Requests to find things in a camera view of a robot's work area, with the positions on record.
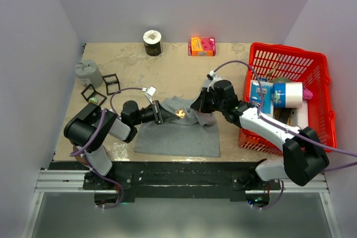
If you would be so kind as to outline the orange maple leaf brooch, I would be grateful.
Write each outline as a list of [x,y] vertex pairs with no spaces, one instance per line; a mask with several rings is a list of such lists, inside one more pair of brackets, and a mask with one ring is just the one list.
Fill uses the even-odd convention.
[[186,116],[186,113],[183,109],[179,109],[177,111],[175,111],[175,114],[180,118],[183,119]]

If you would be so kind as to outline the grey sleeveless shirt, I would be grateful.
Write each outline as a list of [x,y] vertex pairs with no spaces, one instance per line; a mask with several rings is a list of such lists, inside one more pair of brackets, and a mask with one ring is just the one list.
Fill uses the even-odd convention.
[[205,114],[190,108],[193,99],[179,96],[165,99],[161,104],[170,111],[182,110],[185,117],[157,125],[142,124],[134,151],[166,156],[220,156],[219,128],[213,113]]

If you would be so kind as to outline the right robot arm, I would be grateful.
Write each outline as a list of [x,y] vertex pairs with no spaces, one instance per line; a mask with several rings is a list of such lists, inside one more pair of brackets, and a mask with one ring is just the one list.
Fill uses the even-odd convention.
[[219,111],[226,121],[257,133],[283,153],[279,161],[260,161],[246,176],[245,180],[254,189],[262,189],[273,179],[289,179],[298,186],[305,186],[330,164],[312,128],[290,127],[259,113],[254,105],[238,99],[228,80],[203,87],[191,108],[206,114]]

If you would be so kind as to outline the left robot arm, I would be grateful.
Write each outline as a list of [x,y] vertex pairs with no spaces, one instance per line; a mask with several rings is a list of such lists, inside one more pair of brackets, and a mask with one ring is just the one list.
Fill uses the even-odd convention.
[[110,172],[112,161],[103,145],[107,135],[130,143],[138,133],[136,126],[149,122],[160,125],[179,118],[157,100],[142,109],[135,101],[127,101],[120,115],[90,103],[67,123],[64,137],[77,147],[71,156],[84,157],[90,169],[98,173],[96,183],[103,189],[110,189],[115,184],[115,175]]

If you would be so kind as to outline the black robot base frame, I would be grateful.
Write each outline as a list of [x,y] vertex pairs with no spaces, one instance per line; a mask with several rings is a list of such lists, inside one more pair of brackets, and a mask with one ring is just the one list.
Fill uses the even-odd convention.
[[245,201],[254,190],[268,199],[280,190],[275,180],[262,182],[253,176],[254,162],[115,162],[104,180],[86,172],[83,188],[95,192],[97,204],[113,203],[117,192],[123,202],[137,198],[220,198]]

